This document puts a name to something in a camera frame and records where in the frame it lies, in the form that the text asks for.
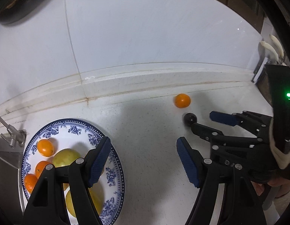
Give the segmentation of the right human hand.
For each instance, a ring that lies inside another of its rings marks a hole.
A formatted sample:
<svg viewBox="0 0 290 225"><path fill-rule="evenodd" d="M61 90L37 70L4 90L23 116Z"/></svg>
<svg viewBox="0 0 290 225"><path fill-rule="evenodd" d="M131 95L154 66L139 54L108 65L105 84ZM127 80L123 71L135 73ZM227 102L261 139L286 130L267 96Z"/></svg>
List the right human hand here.
<svg viewBox="0 0 290 225"><path fill-rule="evenodd" d="M260 196L265 189L264 184L259 184L259 183L255 183L252 182L253 187L257 193L258 196ZM278 177L278 178L274 178L272 180L270 180L267 185L271 186L271 187L279 187L279 191L276 195L276 198L282 197L285 194L287 194L288 192L290 192L290 180L282 178L282 177Z"/></svg>

